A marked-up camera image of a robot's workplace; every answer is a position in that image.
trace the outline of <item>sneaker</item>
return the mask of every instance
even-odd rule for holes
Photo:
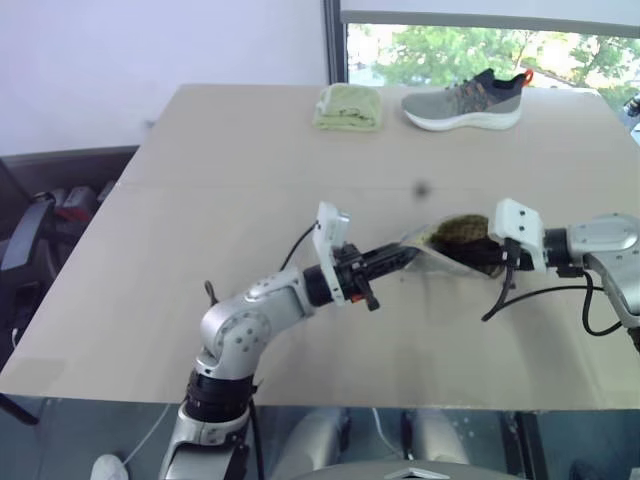
[[[497,80],[489,68],[462,85],[427,93],[413,93],[402,99],[409,120],[426,130],[481,127],[504,130],[520,119],[522,87],[533,71],[511,80]]]

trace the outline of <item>tabletop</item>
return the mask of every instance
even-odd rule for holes
[[[360,250],[512,197],[549,227],[640,214],[640,149],[590,93],[527,89],[507,131],[431,133],[382,89],[377,133],[315,130],[321,87],[185,86],[131,160],[0,375],[0,391],[179,402],[220,298],[273,273],[320,200],[352,215]],[[416,198],[416,184],[429,194]],[[294,262],[317,263],[311,242]],[[561,281],[520,273],[512,294]],[[640,358],[622,331],[589,337],[582,294],[521,302],[488,323],[497,280],[403,271],[382,307],[329,305],[261,359],[256,401],[501,410],[640,407]],[[594,297],[594,328],[617,319]]]

